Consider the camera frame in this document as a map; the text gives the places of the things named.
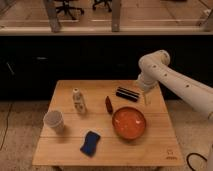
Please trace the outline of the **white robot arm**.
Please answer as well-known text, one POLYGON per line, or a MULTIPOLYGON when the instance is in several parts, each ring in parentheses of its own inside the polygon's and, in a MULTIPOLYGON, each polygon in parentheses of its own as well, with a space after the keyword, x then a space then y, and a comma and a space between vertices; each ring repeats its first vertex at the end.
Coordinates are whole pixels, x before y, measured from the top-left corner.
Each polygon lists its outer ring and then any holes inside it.
POLYGON ((142 56, 138 61, 138 86, 148 92, 160 82, 213 122, 213 88, 176 72, 169 63, 170 55, 165 50, 142 56))

